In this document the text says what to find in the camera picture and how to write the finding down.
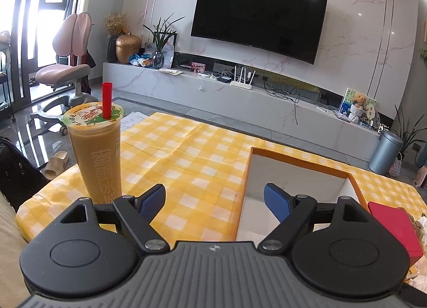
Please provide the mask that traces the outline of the white wifi router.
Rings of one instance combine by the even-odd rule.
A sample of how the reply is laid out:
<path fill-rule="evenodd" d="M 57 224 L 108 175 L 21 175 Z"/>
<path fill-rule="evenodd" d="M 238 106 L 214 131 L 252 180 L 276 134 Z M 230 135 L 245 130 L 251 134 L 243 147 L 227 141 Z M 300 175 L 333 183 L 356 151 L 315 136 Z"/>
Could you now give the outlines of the white wifi router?
<path fill-rule="evenodd" d="M 247 67 L 241 67 L 240 73 L 237 73 L 237 70 L 235 70 L 235 74 L 230 85 L 240 89 L 250 90 L 252 89 L 254 77 L 255 70 L 250 71 Z"/>

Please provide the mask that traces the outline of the red drinking straw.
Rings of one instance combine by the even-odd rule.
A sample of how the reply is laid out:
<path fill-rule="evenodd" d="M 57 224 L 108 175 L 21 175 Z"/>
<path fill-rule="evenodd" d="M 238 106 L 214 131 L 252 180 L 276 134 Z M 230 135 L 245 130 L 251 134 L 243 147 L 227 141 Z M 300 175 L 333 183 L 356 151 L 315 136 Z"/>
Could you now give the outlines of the red drinking straw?
<path fill-rule="evenodd" d="M 112 83 L 102 83 L 102 117 L 105 120 L 112 118 Z"/>

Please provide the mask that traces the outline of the milk tea plastic cup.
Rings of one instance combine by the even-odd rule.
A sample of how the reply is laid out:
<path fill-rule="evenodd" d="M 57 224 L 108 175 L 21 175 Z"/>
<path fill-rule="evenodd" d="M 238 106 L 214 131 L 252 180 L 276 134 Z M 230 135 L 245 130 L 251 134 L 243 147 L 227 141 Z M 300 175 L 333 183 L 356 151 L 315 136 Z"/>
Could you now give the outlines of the milk tea plastic cup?
<path fill-rule="evenodd" d="M 121 106 L 112 104 L 112 116 L 105 119 L 102 103 L 90 102 L 73 107 L 63 115 L 82 179 L 94 203 L 112 203 L 122 195 L 123 114 Z"/>

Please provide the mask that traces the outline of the gold round vase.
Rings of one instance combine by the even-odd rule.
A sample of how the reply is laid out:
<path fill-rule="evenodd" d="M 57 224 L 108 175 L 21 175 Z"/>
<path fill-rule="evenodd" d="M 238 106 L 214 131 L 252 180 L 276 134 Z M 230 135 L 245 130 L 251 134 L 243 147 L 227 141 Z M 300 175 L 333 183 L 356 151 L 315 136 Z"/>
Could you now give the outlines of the gold round vase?
<path fill-rule="evenodd" d="M 129 58 L 137 54 L 141 47 L 141 38 L 133 34 L 123 34 L 116 40 L 117 59 L 122 64 L 128 64 Z"/>

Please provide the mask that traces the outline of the dried flower black vase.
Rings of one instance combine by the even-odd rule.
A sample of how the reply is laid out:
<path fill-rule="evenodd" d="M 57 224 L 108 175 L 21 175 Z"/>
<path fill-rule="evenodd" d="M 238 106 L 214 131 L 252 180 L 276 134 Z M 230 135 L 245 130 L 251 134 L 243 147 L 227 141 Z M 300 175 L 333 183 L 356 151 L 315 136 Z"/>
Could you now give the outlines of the dried flower black vase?
<path fill-rule="evenodd" d="M 116 42 L 119 36 L 128 32 L 127 15 L 124 13 L 111 13 L 105 17 L 104 27 L 109 34 L 106 52 L 107 62 L 117 62 Z"/>

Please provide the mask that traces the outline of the orange cardboard storage box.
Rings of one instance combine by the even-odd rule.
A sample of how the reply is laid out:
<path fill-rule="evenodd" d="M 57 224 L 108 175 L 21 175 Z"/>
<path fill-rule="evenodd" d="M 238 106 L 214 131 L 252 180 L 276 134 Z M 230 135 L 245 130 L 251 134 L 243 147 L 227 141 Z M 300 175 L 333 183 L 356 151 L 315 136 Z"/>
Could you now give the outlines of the orange cardboard storage box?
<path fill-rule="evenodd" d="M 236 240 L 258 244 L 279 225 L 264 203 L 263 190 L 267 183 L 274 183 L 290 195 L 309 195 L 320 203 L 335 203 L 347 195 L 368 208 L 353 174 L 287 154 L 252 148 Z"/>

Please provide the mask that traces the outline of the teddy bear figurine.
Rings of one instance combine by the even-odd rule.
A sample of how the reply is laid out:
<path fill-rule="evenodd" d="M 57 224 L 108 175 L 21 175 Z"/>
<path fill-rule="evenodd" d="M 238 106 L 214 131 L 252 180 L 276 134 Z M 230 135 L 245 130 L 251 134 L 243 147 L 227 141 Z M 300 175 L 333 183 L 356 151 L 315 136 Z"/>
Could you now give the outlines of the teddy bear figurine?
<path fill-rule="evenodd" d="M 363 114 L 365 113 L 364 104 L 366 101 L 366 96 L 356 92 L 352 104 L 350 107 L 350 113 L 349 113 L 349 120 L 351 123 L 357 124 L 360 120 Z"/>

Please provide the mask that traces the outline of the white paper sheets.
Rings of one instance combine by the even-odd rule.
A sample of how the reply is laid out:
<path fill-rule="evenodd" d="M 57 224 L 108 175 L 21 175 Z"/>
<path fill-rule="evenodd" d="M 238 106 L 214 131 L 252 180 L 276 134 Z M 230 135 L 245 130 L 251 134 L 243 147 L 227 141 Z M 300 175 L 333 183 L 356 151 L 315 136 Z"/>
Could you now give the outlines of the white paper sheets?
<path fill-rule="evenodd" d="M 134 127 L 138 123 L 145 120 L 148 116 L 139 112 L 132 111 L 127 116 L 123 117 L 121 120 L 121 132 L 123 133 L 126 130 L 129 130 L 131 127 Z"/>

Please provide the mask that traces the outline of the yellow checkered tablecloth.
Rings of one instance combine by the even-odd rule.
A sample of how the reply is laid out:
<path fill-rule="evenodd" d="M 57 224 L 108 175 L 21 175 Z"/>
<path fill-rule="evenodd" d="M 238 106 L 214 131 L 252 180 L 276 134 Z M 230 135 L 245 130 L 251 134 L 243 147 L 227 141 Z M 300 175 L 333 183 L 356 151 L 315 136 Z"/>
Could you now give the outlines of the yellow checkered tablecloth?
<path fill-rule="evenodd" d="M 122 195 L 165 186 L 165 205 L 151 225 L 170 245 L 236 240 L 252 148 L 343 169 L 355 176 L 367 205 L 426 214 L 426 203 L 411 185 L 191 119 L 156 113 L 121 132 L 120 141 Z M 90 197 L 76 164 L 19 207 L 16 223 L 23 237 L 32 240 L 82 196 Z"/>

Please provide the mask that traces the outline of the grey metal trash can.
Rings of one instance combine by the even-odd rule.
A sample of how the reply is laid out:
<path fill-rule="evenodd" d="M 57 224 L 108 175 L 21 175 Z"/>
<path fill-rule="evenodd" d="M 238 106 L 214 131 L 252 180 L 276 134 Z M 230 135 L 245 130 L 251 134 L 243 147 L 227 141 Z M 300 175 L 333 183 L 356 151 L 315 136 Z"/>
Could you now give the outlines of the grey metal trash can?
<path fill-rule="evenodd" d="M 368 168 L 376 174 L 386 175 L 402 147 L 403 141 L 400 137 L 391 131 L 383 131 L 368 162 Z"/>

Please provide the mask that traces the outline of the potted floor plant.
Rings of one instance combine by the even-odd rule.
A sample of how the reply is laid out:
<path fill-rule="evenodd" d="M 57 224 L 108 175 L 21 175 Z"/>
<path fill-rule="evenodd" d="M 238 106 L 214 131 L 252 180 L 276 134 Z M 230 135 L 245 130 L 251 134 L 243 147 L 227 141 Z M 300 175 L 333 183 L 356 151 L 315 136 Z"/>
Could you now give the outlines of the potted floor plant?
<path fill-rule="evenodd" d="M 394 132 L 402 141 L 402 148 L 400 149 L 401 159 L 405 158 L 407 149 L 413 144 L 426 144 L 426 140 L 419 138 L 418 136 L 426 131 L 426 127 L 419 127 L 419 123 L 423 120 L 426 114 L 422 114 L 419 119 L 411 125 L 410 119 L 406 120 L 403 109 L 394 106 L 397 117 L 398 130 Z"/>

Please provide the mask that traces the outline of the wall mounted black television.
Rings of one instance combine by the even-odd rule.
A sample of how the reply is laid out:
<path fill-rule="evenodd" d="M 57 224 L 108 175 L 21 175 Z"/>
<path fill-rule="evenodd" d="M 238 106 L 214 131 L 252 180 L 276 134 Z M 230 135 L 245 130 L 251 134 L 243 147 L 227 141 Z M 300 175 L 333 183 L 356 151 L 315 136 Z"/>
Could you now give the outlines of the wall mounted black television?
<path fill-rule="evenodd" d="M 328 0 L 197 0 L 194 37 L 315 62 Z"/>

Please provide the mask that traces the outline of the white mesh cloth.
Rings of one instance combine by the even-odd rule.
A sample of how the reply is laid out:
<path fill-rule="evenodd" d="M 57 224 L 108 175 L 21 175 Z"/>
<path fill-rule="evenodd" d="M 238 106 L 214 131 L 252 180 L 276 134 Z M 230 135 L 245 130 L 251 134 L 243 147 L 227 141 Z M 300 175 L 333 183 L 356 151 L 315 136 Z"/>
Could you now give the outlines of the white mesh cloth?
<path fill-rule="evenodd" d="M 418 221 L 416 221 L 416 220 L 412 221 L 412 225 L 414 227 L 414 230 L 416 232 L 417 238 L 419 240 L 421 240 L 422 237 L 425 234 L 425 230 L 424 230 L 424 223 L 425 223 L 425 221 L 426 221 L 426 218 L 425 218 L 424 215 Z"/>

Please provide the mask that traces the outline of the pink small heater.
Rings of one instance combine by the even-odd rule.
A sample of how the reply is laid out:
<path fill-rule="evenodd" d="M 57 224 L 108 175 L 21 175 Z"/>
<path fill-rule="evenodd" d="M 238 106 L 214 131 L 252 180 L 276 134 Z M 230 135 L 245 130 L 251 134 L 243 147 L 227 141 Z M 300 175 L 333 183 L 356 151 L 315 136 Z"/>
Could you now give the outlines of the pink small heater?
<path fill-rule="evenodd" d="M 414 178 L 414 185 L 417 188 L 423 189 L 426 186 L 426 183 L 427 183 L 427 166 L 424 165 L 418 170 Z"/>

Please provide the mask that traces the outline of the green plant in glass vase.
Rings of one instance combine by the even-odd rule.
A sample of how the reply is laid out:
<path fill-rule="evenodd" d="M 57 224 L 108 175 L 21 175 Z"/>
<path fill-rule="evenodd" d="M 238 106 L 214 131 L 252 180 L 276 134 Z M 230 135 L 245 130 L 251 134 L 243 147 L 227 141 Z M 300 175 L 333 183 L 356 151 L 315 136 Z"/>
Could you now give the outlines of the green plant in glass vase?
<path fill-rule="evenodd" d="M 177 18 L 173 21 L 170 21 L 172 15 L 166 19 L 159 18 L 157 24 L 153 26 L 143 25 L 143 27 L 148 30 L 153 36 L 153 43 L 156 46 L 156 50 L 153 53 L 153 67 L 155 69 L 160 69 L 164 66 L 164 53 L 163 48 L 167 45 L 168 41 L 174 37 L 177 33 L 172 26 L 184 19 L 184 17 Z"/>

